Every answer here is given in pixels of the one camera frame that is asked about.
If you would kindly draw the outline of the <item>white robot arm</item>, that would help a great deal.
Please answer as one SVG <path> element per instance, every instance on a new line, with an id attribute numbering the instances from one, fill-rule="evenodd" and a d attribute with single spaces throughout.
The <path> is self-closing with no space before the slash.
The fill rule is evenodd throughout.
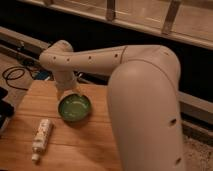
<path id="1" fill-rule="evenodd" d="M 180 63 L 162 45 L 75 52 L 60 40 L 41 65 L 58 91 L 76 87 L 76 71 L 107 75 L 107 105 L 123 171 L 186 171 L 179 105 Z"/>

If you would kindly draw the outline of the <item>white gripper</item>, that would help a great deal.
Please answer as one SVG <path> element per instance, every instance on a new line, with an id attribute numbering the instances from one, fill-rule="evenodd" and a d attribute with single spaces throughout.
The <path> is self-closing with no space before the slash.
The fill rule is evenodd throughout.
<path id="1" fill-rule="evenodd" d="M 69 82 L 56 82 L 55 83 L 56 89 L 57 89 L 57 99 L 60 100 L 61 97 L 63 96 L 64 92 L 67 90 L 70 90 L 71 92 L 74 93 L 79 93 L 80 90 L 77 87 L 77 81 L 76 80 L 71 80 Z"/>

